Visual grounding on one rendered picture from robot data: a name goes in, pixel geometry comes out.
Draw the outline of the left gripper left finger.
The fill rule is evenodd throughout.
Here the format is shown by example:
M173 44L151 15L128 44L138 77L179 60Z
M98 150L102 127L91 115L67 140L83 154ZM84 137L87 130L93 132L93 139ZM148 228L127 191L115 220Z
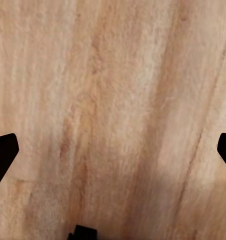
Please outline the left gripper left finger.
M19 153L15 133L0 136L0 182Z

